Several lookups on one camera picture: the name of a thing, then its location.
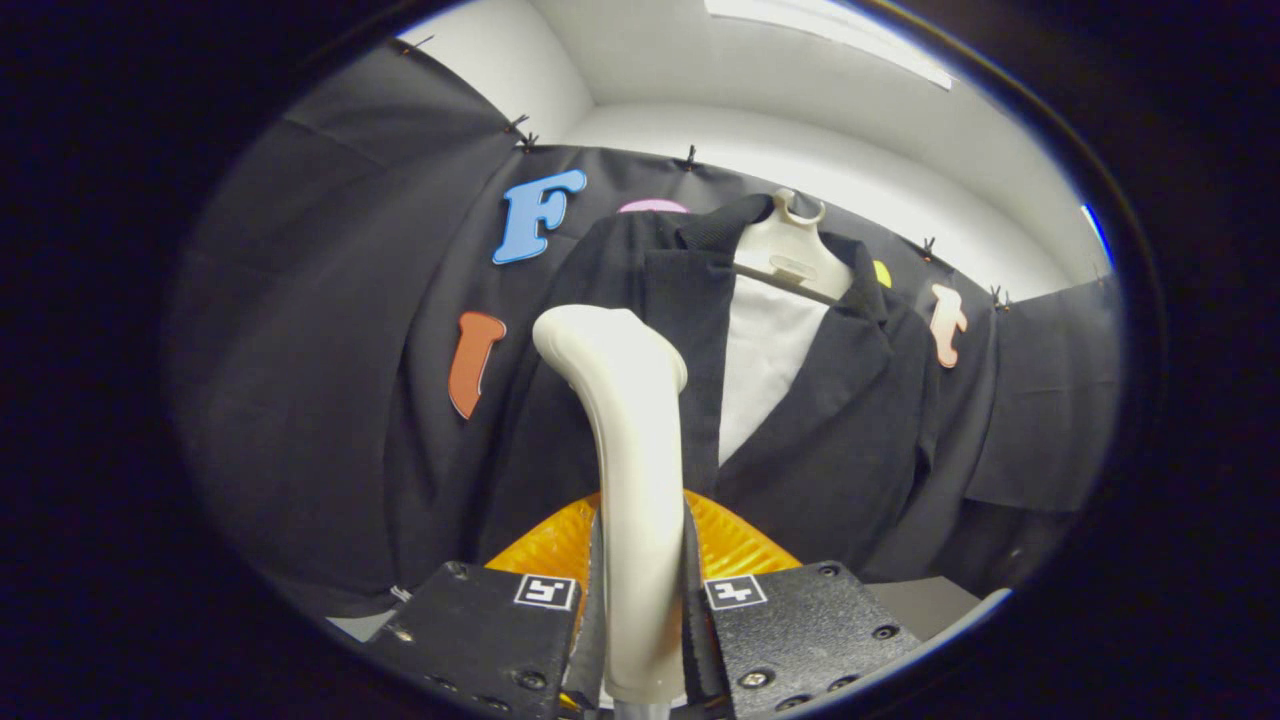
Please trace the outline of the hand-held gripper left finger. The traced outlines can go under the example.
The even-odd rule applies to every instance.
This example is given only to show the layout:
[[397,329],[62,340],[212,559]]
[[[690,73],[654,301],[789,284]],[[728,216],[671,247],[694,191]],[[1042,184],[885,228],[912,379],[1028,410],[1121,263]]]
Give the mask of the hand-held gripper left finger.
[[367,655],[481,717],[594,717],[599,503],[598,495],[570,503],[485,564],[440,566],[372,634]]

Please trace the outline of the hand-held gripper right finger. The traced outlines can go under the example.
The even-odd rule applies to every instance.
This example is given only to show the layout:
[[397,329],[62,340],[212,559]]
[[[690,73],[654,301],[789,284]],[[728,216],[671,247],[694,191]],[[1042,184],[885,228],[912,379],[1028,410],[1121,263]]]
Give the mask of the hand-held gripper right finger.
[[804,564],[685,496],[686,719],[773,719],[869,679],[920,639],[841,562]]

